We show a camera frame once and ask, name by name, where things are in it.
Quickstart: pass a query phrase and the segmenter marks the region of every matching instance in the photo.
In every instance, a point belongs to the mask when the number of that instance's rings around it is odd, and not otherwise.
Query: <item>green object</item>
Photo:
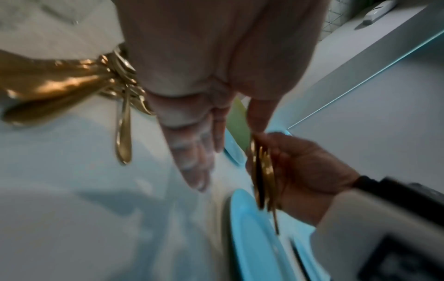
[[[250,144],[250,128],[247,125],[247,110],[241,100],[236,97],[227,117],[227,129],[238,146],[246,151]]]

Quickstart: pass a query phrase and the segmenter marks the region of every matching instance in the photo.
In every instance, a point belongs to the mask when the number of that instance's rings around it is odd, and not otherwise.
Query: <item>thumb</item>
[[[252,132],[265,131],[280,100],[281,98],[278,100],[251,99],[247,110],[247,123]]]

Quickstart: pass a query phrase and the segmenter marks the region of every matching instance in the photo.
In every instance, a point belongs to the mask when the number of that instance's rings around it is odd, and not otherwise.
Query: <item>hand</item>
[[[263,131],[302,77],[328,0],[118,1],[131,63],[188,184],[210,183],[236,92]]]
[[[350,189],[359,173],[314,142],[282,133],[257,134],[271,150],[278,206],[290,216],[316,226],[338,193]],[[251,155],[247,171],[251,171]]]

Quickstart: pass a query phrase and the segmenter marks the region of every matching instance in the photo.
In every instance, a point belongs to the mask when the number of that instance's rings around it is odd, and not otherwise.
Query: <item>white tabletop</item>
[[[38,58],[95,58],[121,41],[110,1],[77,26],[37,10],[0,32],[0,49]],[[120,106],[93,97],[46,125],[0,124],[0,280],[232,279],[222,211],[251,192],[245,169],[219,154],[210,191],[190,190],[156,120],[136,111],[133,162],[120,165]]]

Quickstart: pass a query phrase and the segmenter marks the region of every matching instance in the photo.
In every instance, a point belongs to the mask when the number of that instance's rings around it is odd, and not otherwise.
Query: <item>white device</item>
[[[364,20],[362,21],[362,23],[364,25],[371,25],[372,23],[380,19],[383,15],[390,12],[390,10],[393,9],[396,4],[398,4],[397,0],[387,0],[382,2],[364,16]]]
[[[444,280],[444,198],[383,180],[338,195],[311,236],[317,261],[339,281]]]

